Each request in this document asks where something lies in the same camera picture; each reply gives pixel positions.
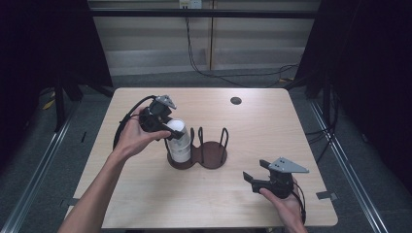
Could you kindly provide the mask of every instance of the white cylinder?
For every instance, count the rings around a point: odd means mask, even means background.
[[[184,133],[180,139],[167,141],[172,159],[179,163],[188,161],[190,159],[190,135],[185,123],[181,119],[171,119],[167,122],[167,126],[173,130]]]

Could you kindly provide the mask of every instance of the power cord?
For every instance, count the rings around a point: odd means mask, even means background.
[[[293,67],[298,67],[298,66],[299,66],[298,63],[297,63],[297,64],[291,64],[291,65],[285,65],[285,66],[282,66],[282,67],[279,69],[279,71],[277,71],[277,72],[270,72],[270,73],[263,73],[263,74],[241,74],[241,75],[220,75],[220,76],[218,76],[218,75],[212,75],[212,74],[206,74],[206,73],[204,73],[204,72],[201,72],[201,71],[197,68],[197,66],[196,66],[196,64],[195,64],[195,62],[194,62],[193,53],[192,53],[192,48],[191,48],[189,18],[186,17],[186,18],[185,18],[185,21],[186,21],[187,36],[188,36],[188,52],[189,52],[190,66],[193,68],[194,71],[196,71],[198,74],[200,74],[200,75],[202,75],[202,76],[205,76],[205,77],[208,77],[208,78],[213,78],[213,79],[220,79],[220,80],[223,80],[223,81],[225,81],[225,82],[227,82],[227,83],[231,83],[231,84],[238,85],[238,86],[241,86],[241,87],[251,88],[252,86],[245,86],[245,85],[242,85],[242,84],[240,84],[240,83],[236,83],[236,82],[230,81],[230,80],[228,80],[228,79],[226,79],[226,78],[229,78],[229,77],[248,77],[248,76],[272,76],[272,75],[278,75],[278,74],[279,74],[279,79],[280,79],[280,78],[281,78],[281,74],[282,74],[283,72],[288,71],[288,70],[290,70],[290,69],[293,68]],[[275,83],[272,83],[272,84],[270,84],[270,85],[267,85],[267,86],[265,86],[264,88],[271,87],[271,86],[277,84],[278,82],[279,82],[279,81],[276,81]]]

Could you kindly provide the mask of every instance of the person's left hand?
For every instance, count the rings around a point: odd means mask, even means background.
[[[139,124],[139,114],[143,112],[142,108],[137,108],[132,118],[127,122],[120,134],[118,144],[113,153],[128,159],[131,156],[141,152],[153,140],[159,140],[170,136],[170,132],[163,130],[157,132],[145,132]]]

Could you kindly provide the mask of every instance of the double cup holder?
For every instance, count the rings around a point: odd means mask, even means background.
[[[224,145],[222,144],[223,136],[225,134]],[[170,165],[179,170],[185,170],[192,167],[195,163],[199,163],[201,166],[207,169],[218,169],[224,165],[227,159],[227,142],[229,134],[226,128],[223,128],[220,142],[203,142],[203,128],[199,127],[198,137],[200,146],[197,148],[193,145],[194,141],[194,129],[190,129],[190,157],[187,161],[177,162],[173,159],[171,150],[164,140],[167,148],[167,160]]]

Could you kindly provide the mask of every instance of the table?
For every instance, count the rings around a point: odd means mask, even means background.
[[[119,121],[141,99],[167,94],[177,105],[170,115],[182,119],[204,142],[219,141],[228,130],[227,160],[217,170],[195,164],[178,170],[168,163],[163,141],[154,141],[130,158],[120,176],[105,216],[103,228],[181,229],[258,228],[281,226],[274,207],[252,193],[243,171],[268,180],[259,160],[272,162],[283,156],[307,169],[293,174],[306,198],[308,226],[332,226],[337,216],[303,133],[292,100],[284,89],[260,88],[119,88],[97,135],[74,198],[91,184],[108,154]],[[242,102],[234,105],[232,97]],[[193,143],[199,146],[196,137]]]

